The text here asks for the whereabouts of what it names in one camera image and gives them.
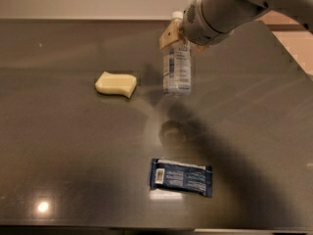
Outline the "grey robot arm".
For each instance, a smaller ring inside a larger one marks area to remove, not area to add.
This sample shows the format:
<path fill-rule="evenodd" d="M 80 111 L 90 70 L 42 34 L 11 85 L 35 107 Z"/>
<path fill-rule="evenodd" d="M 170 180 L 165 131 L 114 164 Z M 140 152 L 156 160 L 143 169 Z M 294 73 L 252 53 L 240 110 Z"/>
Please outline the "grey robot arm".
<path fill-rule="evenodd" d="M 276 11 L 313 32 L 313 0 L 193 0 L 159 39 L 159 49 L 190 41 L 215 45 L 238 26 Z"/>

